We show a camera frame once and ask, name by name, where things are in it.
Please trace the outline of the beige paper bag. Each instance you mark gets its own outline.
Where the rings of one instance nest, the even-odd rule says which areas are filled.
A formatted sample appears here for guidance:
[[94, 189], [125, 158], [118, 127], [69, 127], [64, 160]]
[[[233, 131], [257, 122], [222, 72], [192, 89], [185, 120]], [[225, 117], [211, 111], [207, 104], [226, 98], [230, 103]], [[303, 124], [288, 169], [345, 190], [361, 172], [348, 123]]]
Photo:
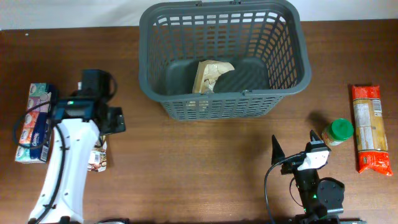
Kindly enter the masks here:
[[233, 70], [235, 68], [229, 62], [217, 60], [193, 62], [188, 68], [190, 73], [195, 73], [192, 93], [201, 95], [214, 93], [214, 87], [219, 77]]

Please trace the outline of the green lid jar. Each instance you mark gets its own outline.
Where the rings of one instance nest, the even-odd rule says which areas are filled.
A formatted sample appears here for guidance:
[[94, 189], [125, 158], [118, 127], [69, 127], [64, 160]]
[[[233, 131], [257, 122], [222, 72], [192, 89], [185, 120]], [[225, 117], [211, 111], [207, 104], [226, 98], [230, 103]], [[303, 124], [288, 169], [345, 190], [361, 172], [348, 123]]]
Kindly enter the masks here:
[[347, 119], [339, 118], [322, 131], [322, 139], [328, 146], [337, 146], [354, 134], [354, 127]]

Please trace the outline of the Kleenex tissue multipack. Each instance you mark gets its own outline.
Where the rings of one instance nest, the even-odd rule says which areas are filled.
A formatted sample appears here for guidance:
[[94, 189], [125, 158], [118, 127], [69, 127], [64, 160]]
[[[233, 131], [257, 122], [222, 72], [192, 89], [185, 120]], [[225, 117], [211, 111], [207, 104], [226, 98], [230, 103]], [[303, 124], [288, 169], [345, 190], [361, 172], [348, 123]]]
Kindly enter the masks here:
[[55, 101], [58, 91], [53, 84], [31, 83], [27, 99], [27, 110], [35, 107], [25, 115], [22, 133], [15, 156], [15, 161], [23, 164], [46, 163], [49, 153], [51, 133], [50, 101]]

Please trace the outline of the orange spaghetti pasta package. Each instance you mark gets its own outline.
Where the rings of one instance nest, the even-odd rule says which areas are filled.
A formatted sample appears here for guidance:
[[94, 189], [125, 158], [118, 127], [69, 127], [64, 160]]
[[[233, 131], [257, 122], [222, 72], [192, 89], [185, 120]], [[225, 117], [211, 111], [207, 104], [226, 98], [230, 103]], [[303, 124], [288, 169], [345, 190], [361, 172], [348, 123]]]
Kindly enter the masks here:
[[382, 117], [380, 87], [351, 87], [353, 112], [358, 152], [359, 173], [372, 169], [392, 176], [388, 144]]

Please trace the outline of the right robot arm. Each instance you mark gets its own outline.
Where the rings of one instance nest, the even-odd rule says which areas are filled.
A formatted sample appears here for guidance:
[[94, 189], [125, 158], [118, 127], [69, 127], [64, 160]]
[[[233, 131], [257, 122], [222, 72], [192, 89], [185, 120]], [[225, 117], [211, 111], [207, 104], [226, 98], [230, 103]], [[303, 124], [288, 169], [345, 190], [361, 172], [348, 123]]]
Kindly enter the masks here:
[[314, 132], [305, 149], [285, 156], [277, 138], [272, 136], [271, 168], [281, 166], [282, 175], [293, 175], [304, 213], [292, 223], [339, 223], [343, 213], [345, 185], [331, 177], [319, 178], [318, 170], [326, 166], [331, 149]]

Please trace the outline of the brown mushroom snack bag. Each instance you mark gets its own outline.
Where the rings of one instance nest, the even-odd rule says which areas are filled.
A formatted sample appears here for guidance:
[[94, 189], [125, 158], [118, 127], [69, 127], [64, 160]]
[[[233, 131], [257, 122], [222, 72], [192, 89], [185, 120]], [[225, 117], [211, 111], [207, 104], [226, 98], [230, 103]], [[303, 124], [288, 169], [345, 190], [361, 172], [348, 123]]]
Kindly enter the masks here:
[[106, 136], [100, 136], [90, 152], [87, 169], [92, 172], [103, 172], [107, 166], [107, 142]]

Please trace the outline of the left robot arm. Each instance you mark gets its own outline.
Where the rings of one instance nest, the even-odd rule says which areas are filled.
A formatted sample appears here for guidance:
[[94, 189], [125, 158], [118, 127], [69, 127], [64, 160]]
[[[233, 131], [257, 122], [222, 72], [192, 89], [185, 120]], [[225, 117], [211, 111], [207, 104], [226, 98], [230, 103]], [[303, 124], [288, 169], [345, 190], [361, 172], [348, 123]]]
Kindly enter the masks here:
[[103, 70], [82, 71], [81, 88], [51, 102], [52, 153], [29, 223], [83, 223], [91, 150], [100, 137], [126, 130], [123, 111], [109, 106], [118, 84]]

